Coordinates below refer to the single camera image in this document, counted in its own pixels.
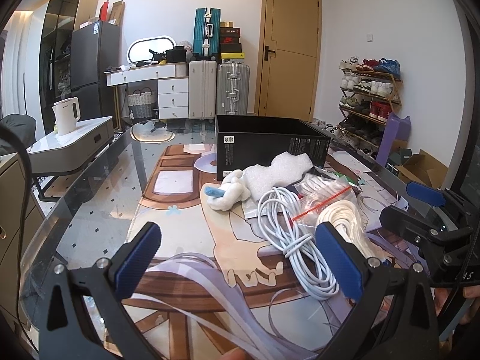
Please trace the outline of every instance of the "white foam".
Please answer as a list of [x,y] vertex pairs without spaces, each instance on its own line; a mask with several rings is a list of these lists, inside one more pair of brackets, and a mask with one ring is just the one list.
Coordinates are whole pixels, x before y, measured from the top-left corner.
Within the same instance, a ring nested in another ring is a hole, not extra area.
[[291,155],[284,152],[275,157],[270,166],[254,165],[243,171],[245,186],[256,202],[272,187],[287,187],[298,181],[314,165],[307,154]]

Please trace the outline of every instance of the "screw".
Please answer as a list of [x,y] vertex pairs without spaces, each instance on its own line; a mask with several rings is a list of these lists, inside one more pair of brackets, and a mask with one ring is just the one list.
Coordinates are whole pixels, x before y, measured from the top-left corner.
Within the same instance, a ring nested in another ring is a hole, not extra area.
[[420,264],[419,262],[414,263],[412,267],[413,267],[413,270],[418,274],[423,271],[422,264]]
[[110,260],[105,258],[105,257],[102,257],[101,259],[98,259],[97,262],[95,263],[97,268],[100,268],[100,269],[104,269],[104,268],[108,267],[109,264],[110,264]]
[[371,267],[371,268],[378,268],[380,266],[380,260],[376,257],[370,257],[368,259],[368,265]]
[[63,264],[58,264],[53,268],[53,271],[56,275],[61,274],[65,270],[65,266]]

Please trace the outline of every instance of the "door frame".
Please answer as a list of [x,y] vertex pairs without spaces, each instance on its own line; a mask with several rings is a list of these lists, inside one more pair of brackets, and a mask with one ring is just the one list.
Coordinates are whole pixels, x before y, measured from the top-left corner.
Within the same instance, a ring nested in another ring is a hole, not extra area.
[[[317,65],[314,79],[313,96],[311,98],[311,111],[309,121],[314,117],[315,99],[317,97],[318,76],[320,73],[320,49],[322,46],[322,0],[318,0],[318,38],[317,38]],[[260,40],[258,43],[258,62],[257,62],[257,81],[255,87],[255,114],[258,116],[260,111],[260,87],[262,83],[263,68],[263,43],[265,42],[265,18],[266,18],[267,0],[262,0],[262,12],[260,16]]]

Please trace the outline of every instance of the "white kettle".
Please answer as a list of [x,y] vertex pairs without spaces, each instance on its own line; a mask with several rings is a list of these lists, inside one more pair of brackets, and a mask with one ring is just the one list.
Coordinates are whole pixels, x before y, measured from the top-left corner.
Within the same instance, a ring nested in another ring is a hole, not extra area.
[[78,97],[61,100],[53,105],[55,120],[57,121],[58,135],[66,135],[77,128],[77,121],[80,119],[80,107]]

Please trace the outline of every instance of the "wicker basket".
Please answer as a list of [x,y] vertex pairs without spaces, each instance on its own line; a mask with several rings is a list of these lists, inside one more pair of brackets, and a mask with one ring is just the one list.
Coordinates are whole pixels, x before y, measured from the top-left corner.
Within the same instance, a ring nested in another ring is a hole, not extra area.
[[131,120],[153,117],[152,108],[155,104],[155,97],[150,88],[146,87],[144,89],[148,89],[150,92],[137,89],[127,96],[128,113]]

